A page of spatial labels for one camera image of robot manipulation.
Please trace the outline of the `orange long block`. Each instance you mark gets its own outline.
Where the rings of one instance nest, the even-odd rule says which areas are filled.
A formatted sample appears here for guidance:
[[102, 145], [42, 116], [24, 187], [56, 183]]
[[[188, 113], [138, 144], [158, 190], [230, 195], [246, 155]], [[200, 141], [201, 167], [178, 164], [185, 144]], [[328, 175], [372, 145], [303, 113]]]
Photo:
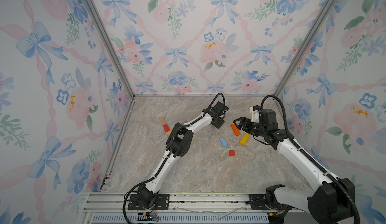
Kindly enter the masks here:
[[240, 136], [241, 135], [239, 129], [236, 127], [235, 124], [231, 124], [231, 128], [232, 128], [232, 130], [233, 130], [233, 132], [234, 132], [234, 134], [236, 136]]

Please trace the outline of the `red rectangular block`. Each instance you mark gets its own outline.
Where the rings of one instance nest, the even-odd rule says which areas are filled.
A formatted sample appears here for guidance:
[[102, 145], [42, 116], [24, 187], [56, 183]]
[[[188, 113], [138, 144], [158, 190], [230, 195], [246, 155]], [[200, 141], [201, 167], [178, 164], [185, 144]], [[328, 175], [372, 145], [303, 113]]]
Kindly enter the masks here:
[[170, 128], [167, 124], [163, 125], [163, 128], [164, 128], [166, 133], [170, 132]]

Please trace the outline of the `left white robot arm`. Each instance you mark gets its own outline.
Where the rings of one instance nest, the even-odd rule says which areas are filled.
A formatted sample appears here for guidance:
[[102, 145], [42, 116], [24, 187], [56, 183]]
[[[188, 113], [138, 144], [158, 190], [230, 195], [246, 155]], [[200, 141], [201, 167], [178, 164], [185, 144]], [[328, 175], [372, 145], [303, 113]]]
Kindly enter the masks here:
[[186, 124], [175, 124], [166, 142], [166, 150], [162, 160], [152, 173], [149, 180], [139, 185], [137, 194], [140, 201], [148, 208], [155, 203], [162, 183], [172, 167], [179, 159], [187, 154], [191, 147], [194, 133], [206, 126], [214, 126], [217, 129], [224, 124], [224, 117], [228, 107], [210, 107], [205, 109], [198, 117]]

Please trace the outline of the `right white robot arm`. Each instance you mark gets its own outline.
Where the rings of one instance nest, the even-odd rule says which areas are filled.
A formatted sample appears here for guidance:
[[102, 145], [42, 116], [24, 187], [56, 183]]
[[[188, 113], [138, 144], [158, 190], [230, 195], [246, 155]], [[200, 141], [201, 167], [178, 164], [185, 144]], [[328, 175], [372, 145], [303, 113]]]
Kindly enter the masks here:
[[286, 157], [310, 184], [312, 194], [277, 184], [266, 189], [264, 205], [275, 210], [282, 206], [309, 213], [320, 224], [333, 224], [348, 218], [360, 223], [355, 204], [355, 185], [347, 178], [339, 178], [308, 154], [286, 129], [278, 123], [253, 122], [240, 117], [233, 122], [237, 129], [253, 137], [263, 137], [263, 143], [272, 146]]

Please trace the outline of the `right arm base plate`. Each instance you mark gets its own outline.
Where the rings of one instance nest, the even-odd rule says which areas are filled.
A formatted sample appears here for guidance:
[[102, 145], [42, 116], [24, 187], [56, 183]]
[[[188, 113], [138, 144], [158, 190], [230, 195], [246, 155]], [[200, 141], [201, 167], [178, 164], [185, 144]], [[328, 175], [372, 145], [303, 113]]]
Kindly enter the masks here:
[[254, 211], [271, 210], [279, 212], [292, 210], [291, 206], [278, 203], [275, 197], [266, 198], [265, 194], [249, 194], [248, 197], [249, 200], [245, 204]]

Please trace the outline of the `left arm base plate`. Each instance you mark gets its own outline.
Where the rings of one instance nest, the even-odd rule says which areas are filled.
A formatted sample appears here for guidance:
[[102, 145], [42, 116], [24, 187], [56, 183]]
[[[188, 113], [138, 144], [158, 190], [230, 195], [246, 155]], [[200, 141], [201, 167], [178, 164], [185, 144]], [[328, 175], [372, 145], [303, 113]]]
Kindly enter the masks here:
[[132, 194], [128, 200], [127, 210], [130, 211], [167, 211], [169, 208], [169, 194], [152, 194], [148, 197], [142, 197], [138, 194]]

